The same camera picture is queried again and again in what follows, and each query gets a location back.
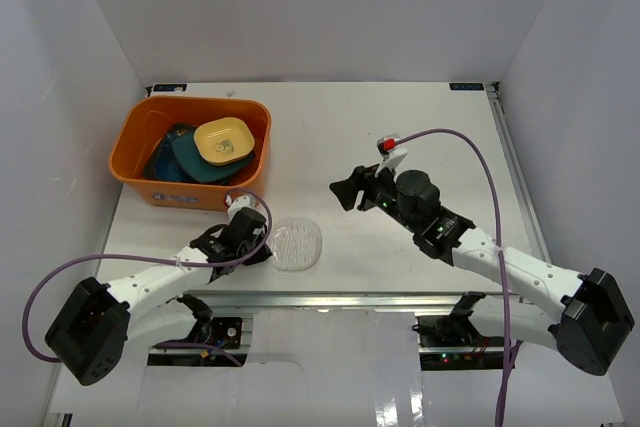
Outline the clear glass round plate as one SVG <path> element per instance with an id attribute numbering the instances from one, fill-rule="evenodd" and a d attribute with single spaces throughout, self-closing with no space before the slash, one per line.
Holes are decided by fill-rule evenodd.
<path id="1" fill-rule="evenodd" d="M 306 217 L 287 217 L 275 223 L 269 246 L 276 271 L 297 274 L 319 260 L 323 237 L 319 225 Z"/>

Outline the yellow square small plate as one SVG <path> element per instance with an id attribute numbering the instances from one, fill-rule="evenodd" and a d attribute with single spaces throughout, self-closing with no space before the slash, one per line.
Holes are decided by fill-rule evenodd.
<path id="1" fill-rule="evenodd" d="M 225 117 L 197 127 L 194 143 L 205 162 L 222 166 L 247 157 L 255 138 L 243 120 Z"/>

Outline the teal square large plate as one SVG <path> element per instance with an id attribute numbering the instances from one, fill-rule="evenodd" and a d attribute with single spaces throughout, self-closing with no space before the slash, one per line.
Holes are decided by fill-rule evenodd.
<path id="1" fill-rule="evenodd" d="M 255 153 L 250 152 L 246 157 L 229 164 L 210 164 L 200 155 L 193 132 L 173 140 L 171 150 L 178 166 L 193 181 L 200 184 L 223 184 L 249 166 L 255 158 Z"/>

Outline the teal scalloped round plate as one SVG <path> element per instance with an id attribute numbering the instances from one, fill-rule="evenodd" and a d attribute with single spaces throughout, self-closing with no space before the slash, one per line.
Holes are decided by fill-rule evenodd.
<path id="1" fill-rule="evenodd" d="M 176 178 L 174 158 L 170 147 L 158 146 L 145 166 L 145 178 L 154 181 L 171 182 Z"/>

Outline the amber black-rimmed square plate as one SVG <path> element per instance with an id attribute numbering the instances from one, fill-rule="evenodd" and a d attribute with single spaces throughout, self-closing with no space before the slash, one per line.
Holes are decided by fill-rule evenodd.
<path id="1" fill-rule="evenodd" d="M 156 149 L 158 146 L 160 146 L 161 142 L 162 142 L 165 138 L 170 138 L 170 139 L 171 139 L 171 141 L 172 141 L 171 146 L 172 146 L 173 142 L 174 142 L 176 139 L 179 139 L 180 137 L 182 137 L 182 136 L 183 136 L 183 135 L 185 135 L 185 134 L 190 134 L 190 133 L 192 133 L 194 130 L 195 130 L 195 127 L 194 127 L 194 126 L 192 126 L 192 125 L 188 125 L 188 124 L 184 124 L 184 123 L 175 123 L 175 124 L 173 124 L 173 125 L 171 126 L 171 128 L 166 132 L 166 134 L 164 135 L 163 139 L 162 139 L 162 140 L 161 140 L 161 141 L 156 145 L 155 149 Z M 176 160 L 177 160 L 178 164 L 180 165 L 180 167 L 184 170 L 184 172 L 185 172 L 189 177 L 191 177 L 191 178 L 192 178 L 192 181 L 191 181 L 191 182 L 189 182 L 189 183 L 196 183 L 196 182 L 197 182 L 197 180 L 196 180 L 195 178 L 193 178 L 193 177 L 189 174 L 189 172 L 188 172 L 188 171 L 186 171 L 186 170 L 183 168 L 183 166 L 180 164 L 180 162 L 179 162 L 179 160 L 178 160 L 177 158 L 176 158 Z M 145 166 L 144 166 L 143 171 L 142 171 L 142 177 L 143 177 L 144 179 L 146 179 L 146 178 L 145 178 Z"/>

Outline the dark blue leaf plate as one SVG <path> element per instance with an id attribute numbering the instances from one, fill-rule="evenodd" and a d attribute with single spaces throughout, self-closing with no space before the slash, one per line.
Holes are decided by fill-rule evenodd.
<path id="1" fill-rule="evenodd" d="M 152 162 L 152 173 L 157 181 L 189 183 L 189 177 L 178 164 L 171 146 L 171 139 L 165 138 Z"/>

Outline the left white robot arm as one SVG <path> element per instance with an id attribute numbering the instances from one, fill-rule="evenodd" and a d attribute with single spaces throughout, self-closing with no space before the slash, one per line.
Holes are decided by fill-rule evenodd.
<path id="1" fill-rule="evenodd" d="M 46 345 L 82 386 L 109 373 L 125 349 L 216 349 L 213 313 L 191 290 L 208 285 L 240 265 L 267 260 L 268 223 L 243 207 L 230 222 L 211 227 L 167 264 L 101 283 L 76 285 L 45 335 Z"/>

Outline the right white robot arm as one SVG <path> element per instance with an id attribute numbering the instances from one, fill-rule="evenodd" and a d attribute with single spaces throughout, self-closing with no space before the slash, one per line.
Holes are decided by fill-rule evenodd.
<path id="1" fill-rule="evenodd" d="M 615 278 L 595 268 L 585 274 L 539 260 L 496 240 L 441 204 L 427 173 L 358 166 L 329 185 L 346 211 L 378 208 L 406 228 L 428 257 L 466 270 L 523 297 L 506 307 L 478 291 L 462 295 L 451 312 L 413 329 L 433 343 L 472 346 L 509 336 L 558 352 L 579 370 L 604 375 L 635 326 Z"/>

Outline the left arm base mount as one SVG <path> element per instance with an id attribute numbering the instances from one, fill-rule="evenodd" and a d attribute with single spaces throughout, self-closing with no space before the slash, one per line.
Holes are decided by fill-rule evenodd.
<path id="1" fill-rule="evenodd" d="M 153 348 L 166 352 L 189 350 L 190 356 L 175 355 L 173 365 L 242 367 L 246 356 L 237 351 L 241 346 L 243 322 L 240 317 L 216 317 L 202 300 L 185 294 L 167 304 L 177 310 L 182 329 L 189 328 L 184 338 L 163 340 Z"/>

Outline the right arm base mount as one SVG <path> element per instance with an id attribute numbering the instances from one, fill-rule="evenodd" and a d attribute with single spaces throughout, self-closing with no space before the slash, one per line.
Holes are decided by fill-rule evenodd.
<path id="1" fill-rule="evenodd" d="M 419 344 L 423 372 L 501 370 L 504 348 L 502 330 L 486 337 L 472 326 L 469 317 L 484 293 L 465 293 L 450 313 L 422 315 L 412 326 Z"/>

